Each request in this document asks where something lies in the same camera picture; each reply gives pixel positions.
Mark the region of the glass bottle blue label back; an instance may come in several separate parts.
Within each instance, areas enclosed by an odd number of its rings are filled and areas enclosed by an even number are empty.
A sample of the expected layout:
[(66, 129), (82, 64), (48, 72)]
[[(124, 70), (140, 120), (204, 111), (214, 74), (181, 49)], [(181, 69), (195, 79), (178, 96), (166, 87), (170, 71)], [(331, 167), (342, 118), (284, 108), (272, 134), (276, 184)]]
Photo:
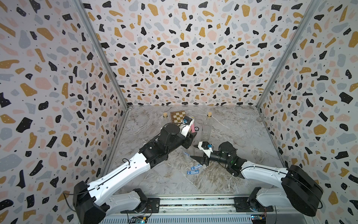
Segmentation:
[(163, 119), (162, 120), (162, 126), (165, 126), (166, 124), (172, 122), (170, 116), (168, 115), (168, 113), (163, 113), (162, 119)]

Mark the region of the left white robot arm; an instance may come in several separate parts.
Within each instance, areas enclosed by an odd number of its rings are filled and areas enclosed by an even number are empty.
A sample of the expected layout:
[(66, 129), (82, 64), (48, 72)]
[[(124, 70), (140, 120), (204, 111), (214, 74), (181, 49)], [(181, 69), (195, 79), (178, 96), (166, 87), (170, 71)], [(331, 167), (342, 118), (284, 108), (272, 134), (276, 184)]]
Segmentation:
[(107, 215), (145, 211), (148, 198), (141, 189), (116, 195), (115, 193), (135, 177), (168, 160), (169, 154), (182, 146), (189, 148), (196, 136), (191, 123), (164, 125), (158, 135), (143, 145), (130, 159), (107, 175), (85, 183), (79, 182), (73, 190), (73, 206), (81, 224), (99, 224)]

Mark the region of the clear glass bottle with cork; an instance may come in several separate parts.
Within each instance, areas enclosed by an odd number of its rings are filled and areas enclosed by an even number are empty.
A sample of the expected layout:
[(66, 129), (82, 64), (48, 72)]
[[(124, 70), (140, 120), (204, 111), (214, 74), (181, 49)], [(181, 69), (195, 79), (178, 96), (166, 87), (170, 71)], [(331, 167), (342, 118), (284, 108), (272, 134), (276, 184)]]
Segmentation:
[(212, 130), (212, 113), (208, 112), (202, 127), (202, 134), (201, 134), (202, 141), (209, 141), (211, 130)]

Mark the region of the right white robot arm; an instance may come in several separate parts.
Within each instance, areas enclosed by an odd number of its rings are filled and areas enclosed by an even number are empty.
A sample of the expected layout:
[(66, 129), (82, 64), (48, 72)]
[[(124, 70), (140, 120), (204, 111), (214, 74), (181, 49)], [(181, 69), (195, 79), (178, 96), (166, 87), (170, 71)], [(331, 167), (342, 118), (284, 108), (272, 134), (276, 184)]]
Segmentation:
[(206, 141), (194, 147), (203, 152), (203, 156), (192, 157), (201, 165), (208, 166), (210, 162), (217, 162), (234, 177), (273, 186), (272, 189), (254, 188), (245, 203), (252, 211), (257, 211), (260, 206), (283, 206), (314, 217), (323, 208), (323, 189), (299, 166), (276, 168), (256, 164), (240, 158), (237, 149), (228, 141), (222, 143), (217, 151)]

